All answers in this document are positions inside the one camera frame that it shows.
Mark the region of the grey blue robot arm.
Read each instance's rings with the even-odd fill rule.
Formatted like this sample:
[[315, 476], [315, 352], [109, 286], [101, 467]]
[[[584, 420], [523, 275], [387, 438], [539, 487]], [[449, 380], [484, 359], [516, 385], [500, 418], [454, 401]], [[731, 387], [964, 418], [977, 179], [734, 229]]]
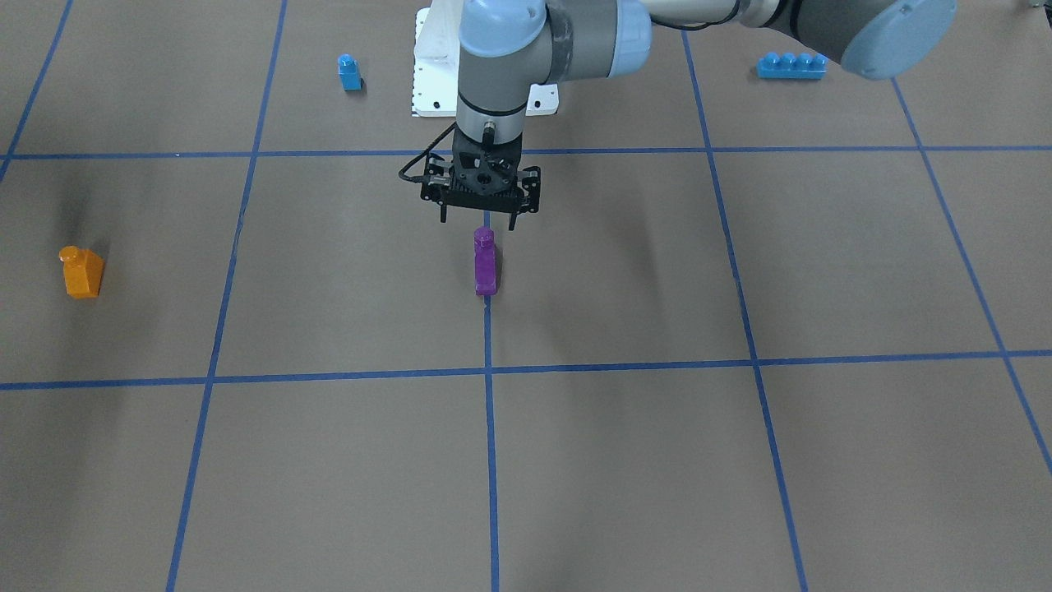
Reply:
[[540, 209], [541, 172], [522, 168], [524, 123], [542, 113], [535, 90], [641, 70], [658, 27], [725, 24], [770, 29], [804, 46], [760, 58], [762, 79], [813, 80], [829, 64], [868, 80], [914, 67], [957, 15], [954, 1], [433, 1], [418, 11], [413, 113], [451, 117], [434, 145], [399, 178], [420, 187], [446, 221], [451, 207], [503, 213], [510, 225]]

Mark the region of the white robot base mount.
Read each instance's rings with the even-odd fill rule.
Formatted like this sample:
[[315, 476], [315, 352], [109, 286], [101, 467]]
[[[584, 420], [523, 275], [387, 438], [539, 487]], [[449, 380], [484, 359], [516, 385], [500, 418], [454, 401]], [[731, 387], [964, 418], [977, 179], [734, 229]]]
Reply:
[[461, 58], [497, 60], [541, 38], [547, 24], [544, 1], [432, 1], [416, 14], [413, 89], [416, 117], [451, 118], [457, 113]]

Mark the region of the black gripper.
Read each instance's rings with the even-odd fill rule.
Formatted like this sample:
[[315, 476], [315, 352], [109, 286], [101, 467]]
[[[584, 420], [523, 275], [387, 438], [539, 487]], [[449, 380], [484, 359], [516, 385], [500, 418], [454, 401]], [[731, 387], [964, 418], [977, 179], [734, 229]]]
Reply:
[[440, 207], [446, 224], [450, 207], [510, 215], [508, 232], [515, 230], [519, 215], [540, 210], [541, 171], [521, 169], [523, 139], [484, 145], [464, 132], [452, 134], [450, 159], [426, 154], [420, 198]]

